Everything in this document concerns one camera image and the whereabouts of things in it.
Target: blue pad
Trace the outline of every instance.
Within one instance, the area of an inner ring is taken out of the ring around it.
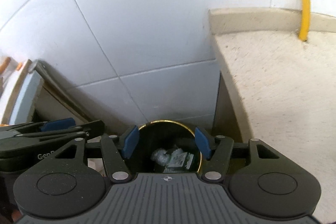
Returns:
[[[124,141],[124,148],[121,150],[121,156],[124,159],[129,159],[137,146],[140,138],[139,128],[134,126]]]
[[[211,159],[212,151],[210,149],[209,140],[198,127],[195,129],[195,142],[202,155],[207,160]]]
[[[44,126],[42,126],[40,129],[41,132],[54,131],[54,130],[68,129],[69,127],[74,127],[75,125],[76,122],[73,118],[67,118],[53,122],[46,122]]]

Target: beige countertop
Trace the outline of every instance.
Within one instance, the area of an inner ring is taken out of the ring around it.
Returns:
[[[243,140],[255,137],[320,182],[315,217],[336,221],[336,33],[253,31],[213,36]]]

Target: ribbed surface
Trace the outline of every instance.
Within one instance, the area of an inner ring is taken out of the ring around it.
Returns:
[[[19,224],[48,221],[24,217]],[[272,224],[238,208],[220,185],[196,174],[139,174],[136,180],[111,188],[91,211],[52,224]],[[282,224],[316,224],[309,217]]]

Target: silver screw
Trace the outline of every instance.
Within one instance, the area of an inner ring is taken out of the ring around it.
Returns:
[[[207,173],[205,173],[204,176],[207,179],[210,179],[210,180],[217,180],[217,179],[220,179],[222,177],[222,175],[220,173],[215,172],[215,171],[207,172]]]
[[[123,171],[118,171],[112,174],[112,178],[116,179],[116,180],[124,180],[126,178],[128,178],[128,174],[126,172]]]

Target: black trash bin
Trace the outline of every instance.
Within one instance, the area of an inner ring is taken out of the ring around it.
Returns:
[[[140,138],[131,158],[125,160],[132,174],[160,173],[151,160],[152,153],[159,149],[170,150],[173,147],[182,148],[184,152],[194,154],[189,172],[199,172],[202,164],[202,154],[195,144],[194,132],[186,125],[170,121],[158,120],[139,128]]]

